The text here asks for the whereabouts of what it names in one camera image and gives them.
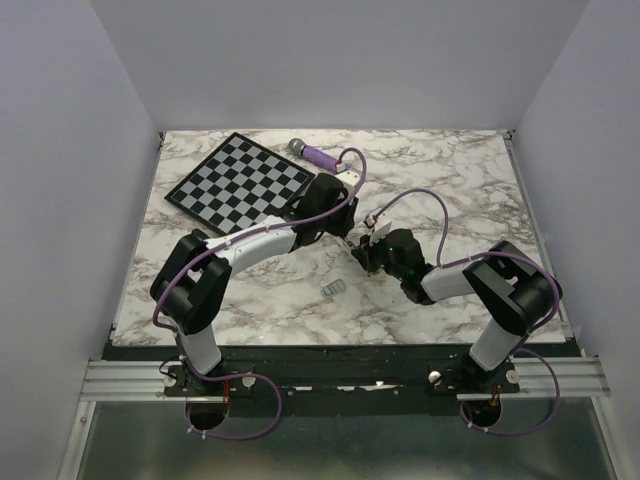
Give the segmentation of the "grey staple tray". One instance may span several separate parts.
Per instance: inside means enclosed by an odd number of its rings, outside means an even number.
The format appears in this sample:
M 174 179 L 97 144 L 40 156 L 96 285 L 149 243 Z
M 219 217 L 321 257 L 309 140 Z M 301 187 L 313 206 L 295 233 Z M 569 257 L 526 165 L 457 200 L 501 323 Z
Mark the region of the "grey staple tray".
M 341 279 L 338 279 L 331 282 L 330 284 L 325 285 L 322 288 L 322 291 L 326 296 L 334 296 L 343 292 L 345 289 L 346 289 L 346 284 L 344 283 L 344 281 Z

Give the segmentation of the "light blue stapler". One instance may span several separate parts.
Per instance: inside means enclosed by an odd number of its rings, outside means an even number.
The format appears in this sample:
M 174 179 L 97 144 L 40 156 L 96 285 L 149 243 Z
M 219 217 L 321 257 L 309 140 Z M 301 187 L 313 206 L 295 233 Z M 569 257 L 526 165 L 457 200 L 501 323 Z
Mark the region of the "light blue stapler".
M 350 254 L 354 249 L 357 249 L 361 245 L 359 236 L 349 236 L 342 239 L 344 250 L 347 254 Z

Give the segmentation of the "white staple box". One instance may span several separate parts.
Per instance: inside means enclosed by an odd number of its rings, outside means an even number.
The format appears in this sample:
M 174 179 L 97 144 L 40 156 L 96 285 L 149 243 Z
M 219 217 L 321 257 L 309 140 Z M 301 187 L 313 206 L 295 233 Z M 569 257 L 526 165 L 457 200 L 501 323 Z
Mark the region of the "white staple box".
M 373 280 L 381 280 L 384 277 L 384 273 L 381 270 L 375 272 L 368 272 L 367 277 Z

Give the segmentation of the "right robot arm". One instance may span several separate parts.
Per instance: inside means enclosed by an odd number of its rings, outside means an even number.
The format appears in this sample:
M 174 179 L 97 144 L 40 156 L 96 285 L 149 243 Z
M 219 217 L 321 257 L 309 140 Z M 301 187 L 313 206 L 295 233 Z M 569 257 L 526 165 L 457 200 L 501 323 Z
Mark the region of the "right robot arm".
M 487 252 L 445 266 L 424 259 L 408 229 L 396 229 L 380 240 L 364 235 L 351 249 L 368 273 L 385 272 L 400 282 L 405 296 L 420 305 L 476 295 L 491 320 L 470 347 L 460 367 L 460 379 L 480 392 L 496 380 L 496 369 L 540 325 L 557 312 L 562 288 L 546 270 L 507 241 Z

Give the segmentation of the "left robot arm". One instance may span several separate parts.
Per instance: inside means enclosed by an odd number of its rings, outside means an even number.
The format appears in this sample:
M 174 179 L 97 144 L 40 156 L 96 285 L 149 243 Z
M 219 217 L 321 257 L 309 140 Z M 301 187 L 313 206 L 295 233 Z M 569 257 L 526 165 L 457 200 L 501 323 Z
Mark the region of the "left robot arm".
M 222 380 L 222 360 L 212 323 L 230 280 L 272 257 L 316 243 L 323 234 L 344 238 L 354 227 L 363 184 L 360 174 L 321 173 L 302 195 L 273 209 L 258 224 L 220 238 L 200 230 L 182 237 L 154 279 L 154 325 L 168 329 L 190 368 L 187 382 L 201 395 L 214 393 Z

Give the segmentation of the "purple glitter toy microphone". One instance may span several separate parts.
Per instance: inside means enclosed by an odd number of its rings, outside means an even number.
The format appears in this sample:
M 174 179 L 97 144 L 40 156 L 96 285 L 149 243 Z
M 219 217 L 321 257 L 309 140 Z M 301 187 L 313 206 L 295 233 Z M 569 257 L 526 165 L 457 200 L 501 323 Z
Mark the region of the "purple glitter toy microphone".
M 294 156 L 303 158 L 332 174 L 340 172 L 340 163 L 335 157 L 313 146 L 307 145 L 300 138 L 291 139 L 288 142 L 288 149 Z

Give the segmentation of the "black and silver chessboard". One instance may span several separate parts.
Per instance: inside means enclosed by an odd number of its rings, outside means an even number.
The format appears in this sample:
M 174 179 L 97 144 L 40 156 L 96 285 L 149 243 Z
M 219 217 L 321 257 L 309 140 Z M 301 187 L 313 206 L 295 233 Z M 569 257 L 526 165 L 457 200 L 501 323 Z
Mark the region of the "black and silver chessboard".
M 263 221 L 301 194 L 315 175 L 248 137 L 233 133 L 182 179 L 165 200 L 226 236 Z

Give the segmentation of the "aluminium mounting rail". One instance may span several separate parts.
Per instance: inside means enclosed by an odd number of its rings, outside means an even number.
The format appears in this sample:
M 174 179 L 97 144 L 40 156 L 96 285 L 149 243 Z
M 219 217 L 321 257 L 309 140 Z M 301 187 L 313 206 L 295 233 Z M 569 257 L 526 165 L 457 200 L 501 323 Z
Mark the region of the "aluminium mounting rail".
M 459 403 L 605 398 L 611 391 L 599 359 L 547 345 L 520 353 L 493 377 L 465 386 L 454 368 L 460 348 L 226 347 L 222 382 L 202 381 L 178 361 L 89 363 L 85 402 L 171 402 L 228 408 L 234 414 L 455 414 Z

